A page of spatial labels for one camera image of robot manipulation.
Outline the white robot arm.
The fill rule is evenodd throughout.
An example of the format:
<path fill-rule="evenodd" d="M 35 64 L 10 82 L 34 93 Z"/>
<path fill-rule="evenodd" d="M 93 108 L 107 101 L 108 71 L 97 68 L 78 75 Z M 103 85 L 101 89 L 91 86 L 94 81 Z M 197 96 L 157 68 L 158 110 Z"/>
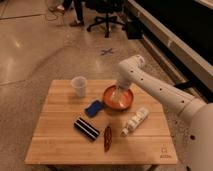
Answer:
<path fill-rule="evenodd" d="M 143 70 L 144 65 L 141 55 L 120 61 L 116 86 L 126 90 L 135 84 L 173 110 L 189 125 L 187 171 L 213 171 L 213 103 L 149 75 Z"/>

